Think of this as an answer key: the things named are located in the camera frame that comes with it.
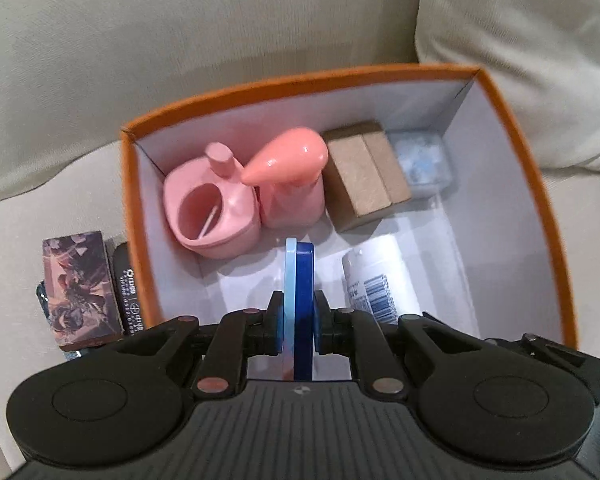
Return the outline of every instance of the orange pump head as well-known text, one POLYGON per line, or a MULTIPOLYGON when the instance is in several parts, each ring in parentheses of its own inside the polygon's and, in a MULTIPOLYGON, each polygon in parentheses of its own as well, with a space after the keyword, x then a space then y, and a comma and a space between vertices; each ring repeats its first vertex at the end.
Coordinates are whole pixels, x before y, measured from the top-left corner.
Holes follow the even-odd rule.
POLYGON ((320 176, 328 157, 327 145, 319 133, 310 128, 292 128, 256 153, 240 179, 247 186, 307 186, 320 176))

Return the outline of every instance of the metal screw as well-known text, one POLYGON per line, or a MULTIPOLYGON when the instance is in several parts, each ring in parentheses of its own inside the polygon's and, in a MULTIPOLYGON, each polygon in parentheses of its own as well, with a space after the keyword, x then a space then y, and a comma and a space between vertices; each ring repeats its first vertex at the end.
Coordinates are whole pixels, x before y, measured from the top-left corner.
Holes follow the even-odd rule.
POLYGON ((222 377, 205 377, 196 386, 206 394, 220 394, 229 387, 229 383, 222 377))
POLYGON ((376 379, 372 384, 374 390, 381 394, 397 394, 404 388, 402 381, 392 377, 382 377, 376 379))

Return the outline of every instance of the sofa backrest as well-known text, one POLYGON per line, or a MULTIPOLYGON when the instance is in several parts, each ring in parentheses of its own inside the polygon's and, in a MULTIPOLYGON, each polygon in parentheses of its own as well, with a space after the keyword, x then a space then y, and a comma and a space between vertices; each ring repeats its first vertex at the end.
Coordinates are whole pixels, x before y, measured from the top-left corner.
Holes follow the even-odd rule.
POLYGON ((0 0, 0 199, 210 89, 415 60, 418 0, 0 0))

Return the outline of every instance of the pink bottle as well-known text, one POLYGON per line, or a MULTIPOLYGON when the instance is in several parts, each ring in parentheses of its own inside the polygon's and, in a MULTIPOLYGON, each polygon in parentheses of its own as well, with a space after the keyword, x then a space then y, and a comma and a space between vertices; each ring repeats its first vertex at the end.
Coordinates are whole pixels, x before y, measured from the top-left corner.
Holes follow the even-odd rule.
POLYGON ((293 128, 266 144, 242 170, 260 187, 260 215, 270 228, 311 226, 324 212, 322 170, 327 145, 309 128, 293 128))
POLYGON ((242 165, 220 142, 205 156, 177 167, 164 181, 164 209, 176 239, 207 258, 234 258, 260 236, 253 187, 240 181, 242 165))

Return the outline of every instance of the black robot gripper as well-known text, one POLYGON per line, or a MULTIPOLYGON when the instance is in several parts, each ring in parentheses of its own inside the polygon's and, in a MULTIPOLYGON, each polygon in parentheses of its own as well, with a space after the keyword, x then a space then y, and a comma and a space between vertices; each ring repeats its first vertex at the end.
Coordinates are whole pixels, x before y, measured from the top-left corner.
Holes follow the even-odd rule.
POLYGON ((483 341, 428 315, 378 324, 317 291, 316 350, 347 357, 352 380, 247 380, 249 357, 280 351, 282 304, 276 291, 266 310, 216 325, 182 316, 27 379, 7 406, 28 460, 14 478, 132 478, 180 455, 188 470, 147 479, 194 478, 200 464, 207 478, 256 478, 261 449, 258 478, 294 460, 311 464, 297 478, 332 478, 338 463, 346 478, 600 478, 599 359, 533 335, 483 341), (258 439, 274 431, 298 445, 267 455, 258 439), (343 439, 356 449, 332 447, 343 439))

